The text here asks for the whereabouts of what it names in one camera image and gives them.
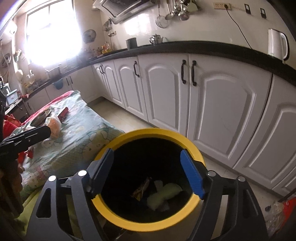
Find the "power outlet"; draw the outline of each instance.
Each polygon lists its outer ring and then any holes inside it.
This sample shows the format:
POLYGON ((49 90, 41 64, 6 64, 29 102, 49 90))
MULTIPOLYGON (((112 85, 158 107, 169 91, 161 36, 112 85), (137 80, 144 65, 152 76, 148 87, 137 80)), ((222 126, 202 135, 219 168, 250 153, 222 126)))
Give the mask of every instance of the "power outlet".
POLYGON ((230 3, 226 3, 226 2, 213 2, 214 9, 224 9, 224 10, 226 10, 226 8, 224 7, 225 4, 228 6, 228 10, 231 10, 230 3))

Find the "cabinet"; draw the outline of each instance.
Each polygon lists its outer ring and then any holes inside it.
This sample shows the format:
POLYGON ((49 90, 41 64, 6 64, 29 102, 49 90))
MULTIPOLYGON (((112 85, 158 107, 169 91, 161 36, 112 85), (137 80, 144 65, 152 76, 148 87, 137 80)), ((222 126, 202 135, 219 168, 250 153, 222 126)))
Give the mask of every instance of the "cabinet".
POLYGON ((38 110, 40 110, 43 106, 47 105, 49 102, 50 102, 50 99, 47 95, 46 90, 42 89, 38 93, 33 95, 31 98, 29 98, 25 102, 25 105, 30 115, 32 115, 36 113, 38 110))
POLYGON ((67 79, 73 90, 80 91, 81 97, 86 103, 89 103, 99 97, 96 91, 94 74, 91 66, 84 67, 71 73, 68 75, 67 79))
POLYGON ((59 90, 55 87, 54 84, 51 84, 45 88, 50 101, 72 90, 69 77, 64 77, 62 81, 63 81, 63 87, 59 90))
POLYGON ((103 62, 101 66, 102 66, 101 71, 103 73, 103 77, 108 87, 111 101, 125 108, 122 94, 121 94, 121 89, 119 87, 119 83, 116 75, 114 61, 110 60, 110 61, 103 62))
POLYGON ((187 54, 140 55, 139 66, 148 121, 186 136, 189 98, 187 54), (184 80, 181 80, 183 60, 184 80))
POLYGON ((271 73, 220 57, 189 59, 191 65, 196 61, 196 86, 190 84, 187 138, 200 151, 233 167, 259 123, 271 73))
POLYGON ((102 72, 102 65, 101 64, 95 64, 94 65, 94 69, 96 71, 96 77, 95 80, 97 82, 99 91, 101 93, 101 96, 105 97, 108 100, 111 100, 111 95, 109 92, 109 88, 108 85, 105 81, 105 78, 103 76, 103 72, 102 72))
POLYGON ((117 59, 114 65, 126 110, 148 121, 138 58, 117 59))
POLYGON ((234 169, 284 195, 296 187, 296 88, 273 76, 262 119, 234 169))

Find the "gray canister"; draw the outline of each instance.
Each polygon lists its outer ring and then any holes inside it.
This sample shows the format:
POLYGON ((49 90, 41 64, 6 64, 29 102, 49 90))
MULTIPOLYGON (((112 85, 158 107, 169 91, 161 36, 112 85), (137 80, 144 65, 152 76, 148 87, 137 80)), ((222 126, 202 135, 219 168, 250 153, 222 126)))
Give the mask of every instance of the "gray canister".
POLYGON ((131 39, 127 39, 126 40, 126 46, 128 47, 128 49, 134 49, 137 48, 137 38, 131 38, 131 39))

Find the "white kettle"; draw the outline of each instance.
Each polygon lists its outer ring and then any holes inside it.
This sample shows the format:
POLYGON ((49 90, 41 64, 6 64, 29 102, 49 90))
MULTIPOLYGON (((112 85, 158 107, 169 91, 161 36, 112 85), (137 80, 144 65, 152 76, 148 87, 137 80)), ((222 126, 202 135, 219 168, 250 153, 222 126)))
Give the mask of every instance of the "white kettle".
POLYGON ((290 47, 287 36, 275 29, 268 29, 268 54, 283 61, 290 56, 290 47))

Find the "blue gripper pad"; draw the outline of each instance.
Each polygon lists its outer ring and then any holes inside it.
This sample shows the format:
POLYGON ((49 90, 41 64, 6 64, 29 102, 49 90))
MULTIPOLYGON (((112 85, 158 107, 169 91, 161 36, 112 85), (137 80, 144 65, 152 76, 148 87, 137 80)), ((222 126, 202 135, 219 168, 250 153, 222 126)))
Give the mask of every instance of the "blue gripper pad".
POLYGON ((181 151, 180 161, 193 193, 203 199, 205 191, 202 186, 202 177, 186 150, 181 151))

